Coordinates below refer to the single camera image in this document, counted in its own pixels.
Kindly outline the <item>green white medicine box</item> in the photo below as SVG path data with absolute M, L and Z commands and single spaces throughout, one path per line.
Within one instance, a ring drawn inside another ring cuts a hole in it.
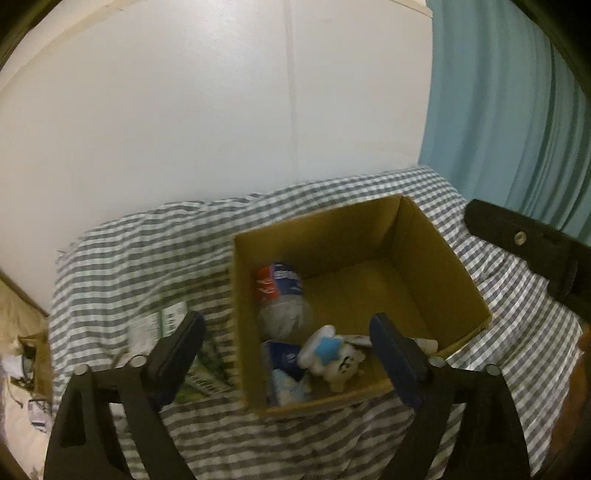
M 147 358 L 144 388 L 158 407 L 187 403 L 230 390 L 221 355 L 204 317 L 184 301 L 132 320 L 126 362 Z

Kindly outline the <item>white plush toy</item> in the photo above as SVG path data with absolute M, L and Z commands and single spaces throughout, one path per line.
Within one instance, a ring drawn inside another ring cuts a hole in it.
M 365 353 L 336 334 L 332 325 L 315 331 L 297 354 L 297 366 L 322 377 L 335 393 L 342 393 L 346 383 L 360 374 L 365 360 Z

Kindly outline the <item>blue tissue pack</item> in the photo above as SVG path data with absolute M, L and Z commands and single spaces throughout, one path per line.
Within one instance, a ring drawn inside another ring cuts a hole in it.
M 311 400 L 308 371 L 297 364 L 301 347 L 266 341 L 260 346 L 266 368 L 266 397 L 271 407 L 286 407 Z

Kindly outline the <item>large cardboard box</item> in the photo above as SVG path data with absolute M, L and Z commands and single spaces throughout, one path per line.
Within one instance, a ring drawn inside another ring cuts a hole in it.
M 433 339 L 448 357 L 481 332 L 491 313 L 471 276 L 418 205 L 396 195 L 332 208 L 239 233 L 231 263 L 238 385 L 249 411 L 294 418 L 329 412 L 389 393 L 380 360 L 369 355 L 361 371 L 335 393 L 321 378 L 307 402 L 270 403 L 270 374 L 263 360 L 263 295 L 256 281 L 273 263 L 301 278 L 311 317 L 290 334 L 304 344 L 325 325 L 365 335 L 370 318 L 386 314 L 401 335 Z

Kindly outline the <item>white tube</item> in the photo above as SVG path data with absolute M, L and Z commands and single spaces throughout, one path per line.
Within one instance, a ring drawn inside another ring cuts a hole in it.
M 352 344 L 356 347 L 372 348 L 373 344 L 369 336 L 363 335 L 344 335 L 342 336 L 346 343 Z M 420 349 L 427 355 L 433 355 L 438 351 L 439 344 L 434 339 L 413 338 L 413 341 L 420 347 Z

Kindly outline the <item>cream duvet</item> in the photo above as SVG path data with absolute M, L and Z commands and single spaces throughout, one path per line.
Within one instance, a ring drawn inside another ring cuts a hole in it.
M 31 402 L 31 393 L 12 382 L 13 373 L 23 372 L 17 356 L 1 356 L 1 440 L 30 479 L 43 479 L 52 421 Z

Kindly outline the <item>small cardboard box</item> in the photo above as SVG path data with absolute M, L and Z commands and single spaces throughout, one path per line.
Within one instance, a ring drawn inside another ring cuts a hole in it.
M 18 342 L 22 347 L 25 389 L 35 399 L 52 403 L 54 374 L 48 331 L 19 337 Z

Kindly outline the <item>beige pillow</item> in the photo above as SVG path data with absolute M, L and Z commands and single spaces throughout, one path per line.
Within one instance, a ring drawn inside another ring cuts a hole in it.
M 0 282 L 0 350 L 19 355 L 20 337 L 35 335 L 47 328 L 45 316 L 23 300 L 4 280 Z

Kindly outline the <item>teal curtain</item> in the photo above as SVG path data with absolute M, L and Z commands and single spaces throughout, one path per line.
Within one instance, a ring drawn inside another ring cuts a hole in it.
M 420 161 L 481 199 L 590 241 L 590 103 L 511 1 L 431 1 Z

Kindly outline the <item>grey white checkered bedsheet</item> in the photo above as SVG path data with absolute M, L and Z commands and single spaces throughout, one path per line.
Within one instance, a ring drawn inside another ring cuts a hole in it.
M 226 367 L 235 363 L 230 242 L 239 231 L 300 214 L 402 194 L 414 200 L 461 259 L 492 324 L 453 355 L 459 368 L 498 365 L 539 469 L 579 356 L 578 318 L 520 259 L 471 236 L 465 199 L 426 166 L 315 181 L 271 193 L 160 206 L 105 223 L 58 259 L 49 341 L 61 398 L 74 367 L 108 368 L 132 320 L 178 302 L 204 314 Z M 329 414 L 262 420 L 228 392 L 163 411 L 164 424 L 200 479 L 375 479 L 411 423 L 388 394 Z

